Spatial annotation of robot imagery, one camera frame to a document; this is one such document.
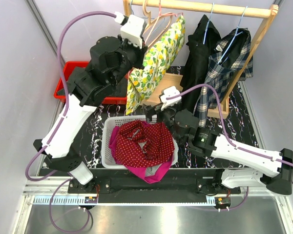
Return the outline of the lemon print skirt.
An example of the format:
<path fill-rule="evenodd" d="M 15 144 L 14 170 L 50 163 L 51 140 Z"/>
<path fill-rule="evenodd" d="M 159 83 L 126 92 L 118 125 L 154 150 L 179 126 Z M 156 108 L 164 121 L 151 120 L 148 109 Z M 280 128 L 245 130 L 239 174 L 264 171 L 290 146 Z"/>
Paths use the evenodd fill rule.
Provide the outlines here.
<path fill-rule="evenodd" d="M 180 16 L 145 54 L 144 69 L 132 69 L 128 76 L 126 115 L 151 97 L 185 42 L 185 18 Z"/>

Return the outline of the red polka dot skirt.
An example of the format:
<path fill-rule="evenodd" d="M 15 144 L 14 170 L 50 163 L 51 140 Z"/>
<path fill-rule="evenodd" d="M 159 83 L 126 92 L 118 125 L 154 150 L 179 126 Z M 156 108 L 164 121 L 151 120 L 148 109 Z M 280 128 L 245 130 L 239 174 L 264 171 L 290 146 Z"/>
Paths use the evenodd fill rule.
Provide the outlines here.
<path fill-rule="evenodd" d="M 133 168 L 166 163 L 175 150 L 172 134 L 164 123 L 150 124 L 142 120 L 116 126 L 109 148 L 116 163 Z"/>

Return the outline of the wooden hanger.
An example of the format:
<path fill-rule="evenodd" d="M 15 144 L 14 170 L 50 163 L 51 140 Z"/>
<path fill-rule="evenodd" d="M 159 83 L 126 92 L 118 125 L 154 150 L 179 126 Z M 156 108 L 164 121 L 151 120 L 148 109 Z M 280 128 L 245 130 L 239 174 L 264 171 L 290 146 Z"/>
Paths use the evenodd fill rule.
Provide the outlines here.
<path fill-rule="evenodd" d="M 146 19 L 147 19 L 147 25 L 146 25 L 146 28 L 144 30 L 144 33 L 147 32 L 150 28 L 152 28 L 151 29 L 151 32 L 153 32 L 154 31 L 154 27 L 155 27 L 155 25 L 157 24 L 157 22 L 159 20 L 168 18 L 169 21 L 168 21 L 167 25 L 165 26 L 165 28 L 163 30 L 163 32 L 165 32 L 169 28 L 169 26 L 170 26 L 170 24 L 172 22 L 173 15 L 170 15 L 168 13 L 162 15 L 160 13 L 158 17 L 156 17 L 154 20 L 152 20 L 151 19 L 151 12 L 150 11 L 147 11 L 147 3 L 148 3 L 148 0 L 144 0 L 143 1 L 143 4 L 142 4 L 143 14 L 144 14 L 144 16 L 146 16 Z"/>

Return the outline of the pink wire hanger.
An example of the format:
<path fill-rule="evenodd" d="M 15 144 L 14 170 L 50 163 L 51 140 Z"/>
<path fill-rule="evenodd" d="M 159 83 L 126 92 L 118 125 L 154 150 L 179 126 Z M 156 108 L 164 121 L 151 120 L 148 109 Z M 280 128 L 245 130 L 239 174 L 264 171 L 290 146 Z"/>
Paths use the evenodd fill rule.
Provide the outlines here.
<path fill-rule="evenodd" d="M 156 17 L 159 16 L 159 14 L 161 13 L 162 15 L 163 14 L 167 14 L 167 13 L 162 13 L 162 4 L 161 4 L 161 1 L 158 0 L 157 1 L 158 3 L 156 4 L 156 6 L 158 6 L 158 15 Z M 179 17 L 180 15 L 183 15 L 182 12 L 168 12 L 168 14 L 170 15 L 173 15 L 173 18 L 174 17 Z M 151 29 L 150 28 L 147 32 L 147 36 L 145 38 L 145 43 L 146 45 L 148 46 L 148 48 L 150 48 L 151 46 L 153 46 L 159 39 L 160 37 L 168 30 L 166 30 L 165 32 L 163 32 L 165 26 L 167 25 L 169 19 L 168 18 L 165 18 L 165 19 L 160 19 L 157 24 L 155 25 L 154 27 L 154 31 L 151 32 Z"/>

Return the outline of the magenta skirt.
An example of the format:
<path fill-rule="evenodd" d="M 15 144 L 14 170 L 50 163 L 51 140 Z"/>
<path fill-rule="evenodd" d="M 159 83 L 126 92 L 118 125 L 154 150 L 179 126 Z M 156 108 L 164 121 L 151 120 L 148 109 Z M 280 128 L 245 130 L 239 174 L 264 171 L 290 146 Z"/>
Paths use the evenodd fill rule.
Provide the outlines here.
<path fill-rule="evenodd" d="M 117 164 L 121 164 L 115 157 L 116 135 L 118 133 L 119 128 L 120 128 L 119 126 L 114 127 L 114 129 L 112 130 L 110 141 L 109 141 L 109 148 L 111 150 L 112 157 Z M 140 167 L 140 168 L 129 167 L 129 166 L 125 166 L 125 167 L 134 175 L 136 175 L 138 178 L 142 179 L 146 183 L 152 184 L 152 183 L 159 182 L 164 177 L 164 175 L 167 173 L 167 171 L 171 167 L 173 160 L 174 160 L 174 155 L 172 155 L 172 157 L 167 162 L 153 166 L 153 167 Z"/>

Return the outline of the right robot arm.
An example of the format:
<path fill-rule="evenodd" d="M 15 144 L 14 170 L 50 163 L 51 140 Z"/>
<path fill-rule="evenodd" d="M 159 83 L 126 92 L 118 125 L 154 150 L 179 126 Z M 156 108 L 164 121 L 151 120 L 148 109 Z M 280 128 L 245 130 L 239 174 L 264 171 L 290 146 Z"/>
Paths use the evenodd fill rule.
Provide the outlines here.
<path fill-rule="evenodd" d="M 178 105 L 143 105 L 147 121 L 153 116 L 164 123 L 178 146 L 194 156 L 222 158 L 245 166 L 244 169 L 218 169 L 212 181 L 217 193 L 236 187 L 266 187 L 280 195 L 291 195 L 293 188 L 293 151 L 270 151 L 228 138 L 220 131 L 200 127 L 198 118 Z"/>

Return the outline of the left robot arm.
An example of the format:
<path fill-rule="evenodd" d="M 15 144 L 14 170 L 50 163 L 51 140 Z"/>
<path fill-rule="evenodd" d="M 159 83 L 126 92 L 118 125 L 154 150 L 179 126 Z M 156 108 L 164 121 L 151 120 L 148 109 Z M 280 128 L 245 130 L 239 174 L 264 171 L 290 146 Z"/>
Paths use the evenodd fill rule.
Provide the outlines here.
<path fill-rule="evenodd" d="M 48 135 L 33 143 L 44 154 L 50 169 L 70 173 L 79 188 L 90 193 L 96 181 L 71 144 L 88 117 L 132 68 L 142 68 L 147 50 L 143 37 L 126 39 L 103 37 L 90 48 L 91 60 L 85 68 L 76 67 L 67 81 L 68 103 Z"/>

